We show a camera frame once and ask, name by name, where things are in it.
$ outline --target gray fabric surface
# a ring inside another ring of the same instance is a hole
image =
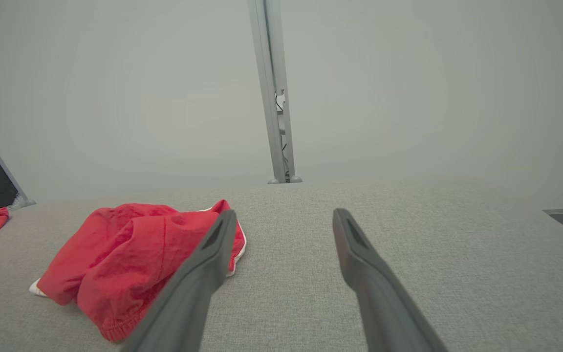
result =
[[[331,212],[346,207],[451,350],[563,350],[563,226],[485,183],[334,182],[38,204],[0,230],[0,350],[114,350],[75,305],[27,292],[98,207],[225,198],[246,254],[212,299],[203,350],[365,349]]]

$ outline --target black cable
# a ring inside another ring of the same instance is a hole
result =
[[[283,112],[282,107],[280,107],[280,104],[277,102],[277,92],[275,92],[275,104],[277,104],[277,107]]]
[[[283,147],[281,148],[281,156],[283,156],[283,164],[284,164],[284,176],[286,178],[286,182],[290,182],[290,166],[288,166],[288,159],[286,158],[286,156],[283,153],[283,150],[286,149],[286,145],[288,143],[284,144]]]

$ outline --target white wall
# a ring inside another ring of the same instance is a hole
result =
[[[246,2],[0,0],[0,155],[38,202],[265,184]]]
[[[563,1],[281,2],[297,174],[473,176],[563,208]]]

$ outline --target gray couch cushion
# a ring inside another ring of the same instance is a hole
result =
[[[246,254],[213,296],[204,350],[366,348],[331,212],[345,207],[451,350],[563,350],[563,226],[485,183],[331,182],[179,189],[38,204],[0,230],[0,350],[109,350],[75,305],[27,292],[98,207],[225,198]]]

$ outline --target white trim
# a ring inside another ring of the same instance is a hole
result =
[[[208,209],[203,209],[203,210],[195,210],[196,212],[206,212],[208,210],[212,210],[212,208],[214,207],[211,206]],[[243,234],[243,240],[244,240],[244,245],[243,247],[240,249],[240,252],[238,252],[238,254],[236,255],[236,258],[234,258],[234,270],[233,271],[228,271],[226,276],[232,276],[233,274],[235,274],[236,272],[236,264],[238,263],[238,260],[240,259],[240,257],[243,256],[244,254],[244,250],[246,249],[246,235],[244,234],[244,230],[242,229],[242,226],[240,225],[240,222],[238,221],[238,219],[236,220],[236,223],[238,224],[238,227],[240,227],[240,231]]]
[[[40,288],[38,288],[38,281],[40,281],[41,279],[38,278],[38,280],[34,281],[34,283],[29,286],[29,292],[36,294],[36,296],[41,296],[41,297],[47,297],[47,295],[42,292],[42,290]]]

